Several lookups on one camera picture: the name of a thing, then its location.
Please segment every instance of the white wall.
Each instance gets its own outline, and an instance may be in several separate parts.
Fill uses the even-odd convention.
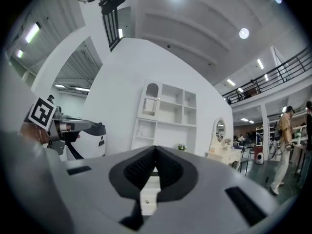
[[[54,96],[54,104],[60,106],[64,115],[73,117],[82,117],[82,109],[86,98],[61,94],[54,87],[51,88],[50,94]]]
[[[206,79],[178,57],[147,40],[123,39],[101,67],[82,114],[83,118],[103,122],[106,126],[106,154],[131,149],[146,79],[196,93],[195,154],[204,156],[208,150],[214,121],[218,117],[225,120],[226,137],[233,138],[232,110]]]

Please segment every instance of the person in dark clothing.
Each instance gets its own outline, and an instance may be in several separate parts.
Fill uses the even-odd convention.
[[[302,172],[301,172],[301,178],[298,184],[299,188],[302,188],[307,176],[311,173],[311,168],[310,167],[310,162],[311,162],[311,157],[312,157],[312,102],[308,101],[307,102],[307,134],[308,134],[308,140],[307,140],[307,150],[306,150],[306,155],[305,155],[305,160],[303,163],[302,167]]]

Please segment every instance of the white bookshelf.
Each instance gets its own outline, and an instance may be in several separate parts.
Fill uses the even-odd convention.
[[[154,101],[148,107],[145,101],[150,98]],[[177,145],[183,143],[187,146],[187,152],[194,153],[196,114],[196,94],[159,82],[146,82],[136,118],[132,149],[151,145],[177,149]]]

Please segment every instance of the gray floor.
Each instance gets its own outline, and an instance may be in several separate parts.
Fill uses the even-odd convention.
[[[243,157],[248,158],[248,151],[244,153]],[[246,177],[252,179],[259,185],[268,188],[273,181],[277,164],[277,161],[265,161],[263,165],[256,164],[254,162],[254,156],[251,155],[250,160],[248,161]],[[245,174],[246,166],[246,163],[242,165],[242,174]],[[276,199],[280,204],[285,202],[290,197],[300,193],[300,190],[297,188],[298,176],[294,176],[295,170],[296,166],[290,163],[287,173],[283,179],[285,185],[279,187],[279,195],[276,196]]]

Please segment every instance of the balcony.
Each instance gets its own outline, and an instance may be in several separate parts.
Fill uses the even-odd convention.
[[[312,53],[311,48],[307,47],[286,62],[273,68],[265,75],[259,76],[222,96],[227,103],[231,105],[284,84],[304,72],[307,72],[311,68]]]

